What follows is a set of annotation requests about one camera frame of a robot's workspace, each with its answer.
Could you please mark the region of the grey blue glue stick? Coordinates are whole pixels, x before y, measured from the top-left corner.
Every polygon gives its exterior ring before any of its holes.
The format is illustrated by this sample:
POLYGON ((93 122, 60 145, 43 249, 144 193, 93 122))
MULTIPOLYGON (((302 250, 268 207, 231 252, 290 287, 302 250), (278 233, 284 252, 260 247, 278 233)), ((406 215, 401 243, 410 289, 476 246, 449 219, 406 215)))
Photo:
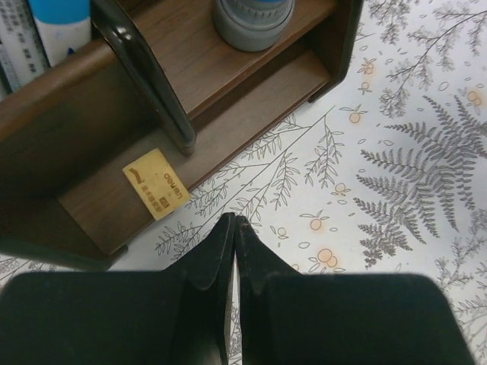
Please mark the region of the grey blue glue stick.
POLYGON ((273 46, 294 13, 295 2, 216 0, 212 18, 218 35, 244 52, 260 52, 273 46))

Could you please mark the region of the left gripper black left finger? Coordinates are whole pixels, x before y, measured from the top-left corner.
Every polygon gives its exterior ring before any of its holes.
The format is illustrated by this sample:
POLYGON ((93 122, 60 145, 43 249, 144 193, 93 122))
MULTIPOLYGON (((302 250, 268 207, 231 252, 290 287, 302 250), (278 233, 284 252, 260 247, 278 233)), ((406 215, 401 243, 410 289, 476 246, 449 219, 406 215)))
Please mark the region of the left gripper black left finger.
POLYGON ((3 364, 226 364, 236 217, 162 271, 45 272, 1 292, 3 364))

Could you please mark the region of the small yellow eraser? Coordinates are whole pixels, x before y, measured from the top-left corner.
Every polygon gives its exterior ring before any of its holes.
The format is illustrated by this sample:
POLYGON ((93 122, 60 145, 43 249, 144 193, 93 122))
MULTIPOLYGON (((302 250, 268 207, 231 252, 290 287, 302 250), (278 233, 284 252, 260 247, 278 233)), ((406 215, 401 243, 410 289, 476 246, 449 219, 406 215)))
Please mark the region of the small yellow eraser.
POLYGON ((158 148, 129 163, 123 173, 156 221, 190 200, 190 193, 158 148))

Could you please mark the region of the blue pen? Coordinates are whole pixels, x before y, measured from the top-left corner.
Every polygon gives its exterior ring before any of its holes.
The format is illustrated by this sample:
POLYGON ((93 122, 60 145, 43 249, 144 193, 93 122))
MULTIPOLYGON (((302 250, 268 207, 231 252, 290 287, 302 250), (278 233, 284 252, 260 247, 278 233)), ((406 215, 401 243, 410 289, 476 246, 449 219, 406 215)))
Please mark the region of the blue pen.
POLYGON ((49 68, 27 1, 1 1, 1 64, 13 92, 49 68))

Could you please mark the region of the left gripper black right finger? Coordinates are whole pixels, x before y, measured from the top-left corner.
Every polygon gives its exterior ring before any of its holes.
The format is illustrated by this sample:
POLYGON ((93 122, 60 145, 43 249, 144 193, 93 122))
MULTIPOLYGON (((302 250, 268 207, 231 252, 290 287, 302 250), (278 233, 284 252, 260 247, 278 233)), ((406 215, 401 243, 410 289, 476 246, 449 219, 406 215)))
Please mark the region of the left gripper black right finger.
POLYGON ((415 274, 305 275, 237 217, 245 364, 471 364, 446 297, 415 274))

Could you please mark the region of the blue capped white marker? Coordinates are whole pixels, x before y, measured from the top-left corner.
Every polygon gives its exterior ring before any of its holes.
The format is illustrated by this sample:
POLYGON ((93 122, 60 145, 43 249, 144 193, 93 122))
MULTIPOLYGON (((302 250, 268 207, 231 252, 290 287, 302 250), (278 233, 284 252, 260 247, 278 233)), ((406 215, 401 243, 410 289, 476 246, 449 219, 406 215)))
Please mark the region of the blue capped white marker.
POLYGON ((30 0, 28 4, 51 67, 91 41, 89 0, 30 0))

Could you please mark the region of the brown wooden desk organizer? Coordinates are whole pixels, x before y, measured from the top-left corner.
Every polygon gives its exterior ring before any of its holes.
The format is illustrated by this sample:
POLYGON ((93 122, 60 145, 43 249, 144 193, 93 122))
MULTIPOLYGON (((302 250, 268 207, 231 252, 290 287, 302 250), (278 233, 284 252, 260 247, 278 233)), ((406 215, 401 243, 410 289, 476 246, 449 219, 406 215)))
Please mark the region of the brown wooden desk organizer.
POLYGON ((96 38, 1 103, 1 252, 109 268, 154 217, 123 173, 158 149, 191 189, 346 76, 360 1, 298 1, 261 52, 214 1, 95 1, 96 38))

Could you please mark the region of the floral patterned table mat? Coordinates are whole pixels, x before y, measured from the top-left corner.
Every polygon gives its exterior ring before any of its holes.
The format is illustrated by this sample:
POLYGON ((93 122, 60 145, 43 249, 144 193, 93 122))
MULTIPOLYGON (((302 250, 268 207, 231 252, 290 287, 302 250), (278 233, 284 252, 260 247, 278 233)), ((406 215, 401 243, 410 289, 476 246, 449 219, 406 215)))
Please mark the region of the floral patterned table mat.
POLYGON ((166 268, 222 213, 306 274, 419 273, 486 362, 486 3, 367 1, 350 69, 132 242, 166 268))

